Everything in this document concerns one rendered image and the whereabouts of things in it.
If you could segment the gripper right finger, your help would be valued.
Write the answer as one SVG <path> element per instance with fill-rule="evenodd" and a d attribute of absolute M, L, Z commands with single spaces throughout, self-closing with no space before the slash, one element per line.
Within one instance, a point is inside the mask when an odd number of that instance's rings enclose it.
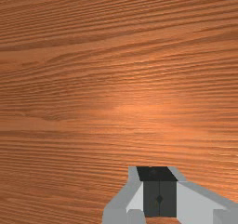
<path fill-rule="evenodd" d="M 168 167 L 176 181 L 160 183 L 162 217 L 181 224 L 238 224 L 238 204 L 188 181 L 174 166 Z"/>

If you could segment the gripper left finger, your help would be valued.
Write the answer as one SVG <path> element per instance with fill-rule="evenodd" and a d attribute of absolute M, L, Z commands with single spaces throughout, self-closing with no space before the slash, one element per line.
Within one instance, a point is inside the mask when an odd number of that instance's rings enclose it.
<path fill-rule="evenodd" d="M 125 186 L 106 204 L 102 214 L 102 224 L 147 224 L 147 217 L 159 217 L 158 184 L 145 187 L 143 178 L 155 181 L 156 167 L 128 168 Z"/>

